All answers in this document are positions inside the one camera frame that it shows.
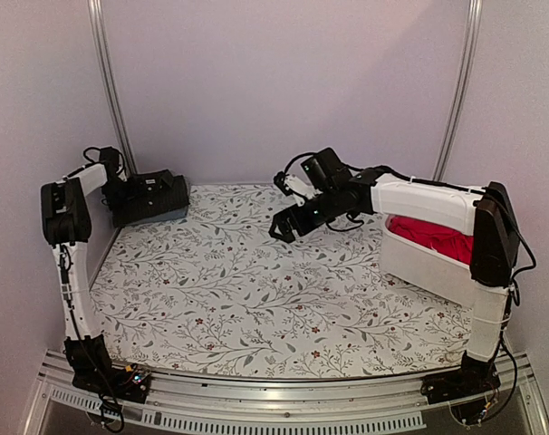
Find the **light blue denim skirt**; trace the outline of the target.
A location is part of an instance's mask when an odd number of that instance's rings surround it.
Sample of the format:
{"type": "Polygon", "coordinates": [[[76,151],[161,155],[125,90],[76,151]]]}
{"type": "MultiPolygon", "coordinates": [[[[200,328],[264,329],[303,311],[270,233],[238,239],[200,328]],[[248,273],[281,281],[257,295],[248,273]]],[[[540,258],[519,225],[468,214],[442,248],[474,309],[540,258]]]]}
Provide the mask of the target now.
{"type": "Polygon", "coordinates": [[[152,219],[152,221],[163,222],[163,221],[176,220],[180,218],[185,218],[187,215],[188,215],[188,207],[177,208],[177,209],[155,216],[152,219]]]}

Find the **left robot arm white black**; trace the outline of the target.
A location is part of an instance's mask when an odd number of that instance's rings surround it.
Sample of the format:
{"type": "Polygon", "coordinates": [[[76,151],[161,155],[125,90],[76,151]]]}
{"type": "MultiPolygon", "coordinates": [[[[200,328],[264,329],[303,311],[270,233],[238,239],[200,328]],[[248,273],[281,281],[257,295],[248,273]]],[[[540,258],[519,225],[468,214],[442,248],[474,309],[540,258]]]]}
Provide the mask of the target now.
{"type": "Polygon", "coordinates": [[[103,335],[90,298],[87,268],[92,221],[87,197],[113,181],[126,180],[120,163],[85,164],[41,187],[43,236],[56,264],[65,321],[65,349],[90,353],[103,346],[103,335]]]}

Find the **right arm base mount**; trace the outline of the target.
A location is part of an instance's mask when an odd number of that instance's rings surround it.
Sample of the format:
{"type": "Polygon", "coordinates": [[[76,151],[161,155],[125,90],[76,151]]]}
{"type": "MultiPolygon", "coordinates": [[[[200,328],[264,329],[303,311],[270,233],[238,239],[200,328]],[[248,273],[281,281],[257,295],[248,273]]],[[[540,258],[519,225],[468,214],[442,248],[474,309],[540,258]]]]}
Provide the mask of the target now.
{"type": "Polygon", "coordinates": [[[450,408],[452,417],[472,426],[484,421],[496,403],[500,385],[494,360],[481,362],[464,353],[458,369],[425,376],[420,393],[428,404],[459,401],[450,408]]]}

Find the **black striped garment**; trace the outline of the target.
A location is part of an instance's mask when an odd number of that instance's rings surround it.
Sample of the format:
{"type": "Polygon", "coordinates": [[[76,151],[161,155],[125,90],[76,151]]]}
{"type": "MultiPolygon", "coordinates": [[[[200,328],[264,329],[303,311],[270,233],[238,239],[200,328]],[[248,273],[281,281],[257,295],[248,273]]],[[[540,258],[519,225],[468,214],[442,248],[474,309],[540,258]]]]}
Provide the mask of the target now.
{"type": "Polygon", "coordinates": [[[133,180],[133,199],[130,205],[112,213],[112,224],[128,227],[153,223],[152,219],[162,213],[189,207],[190,184],[183,175],[174,175],[170,170],[136,174],[133,180]]]}

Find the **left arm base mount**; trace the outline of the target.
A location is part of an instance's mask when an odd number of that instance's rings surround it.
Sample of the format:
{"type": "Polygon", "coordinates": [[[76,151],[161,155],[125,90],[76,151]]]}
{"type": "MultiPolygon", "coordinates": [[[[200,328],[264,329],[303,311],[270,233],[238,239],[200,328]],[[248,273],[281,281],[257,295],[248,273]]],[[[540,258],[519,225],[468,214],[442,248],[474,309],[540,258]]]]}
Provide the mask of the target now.
{"type": "Polygon", "coordinates": [[[117,400],[145,403],[149,395],[149,372],[132,363],[114,368],[103,335],[82,340],[67,338],[65,356],[73,369],[72,386],[117,400]]]}

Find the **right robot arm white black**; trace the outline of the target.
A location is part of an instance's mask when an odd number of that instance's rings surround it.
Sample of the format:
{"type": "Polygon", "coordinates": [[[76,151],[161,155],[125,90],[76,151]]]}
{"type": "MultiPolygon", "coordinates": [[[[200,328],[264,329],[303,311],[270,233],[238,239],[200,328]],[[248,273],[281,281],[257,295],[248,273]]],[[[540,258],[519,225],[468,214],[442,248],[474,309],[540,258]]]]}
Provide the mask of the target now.
{"type": "Polygon", "coordinates": [[[509,289],[521,240],[506,189],[499,183],[483,188],[443,186],[405,177],[385,166],[337,179],[313,177],[305,184],[283,171],[274,184],[295,199],[273,217],[269,233],[285,243],[305,236],[342,215],[381,214],[380,266],[383,272],[416,285],[472,311],[467,357],[453,387],[471,395],[486,383],[487,367],[500,341],[509,289]],[[412,218],[472,237],[469,264],[392,232],[394,218],[412,218]]]}

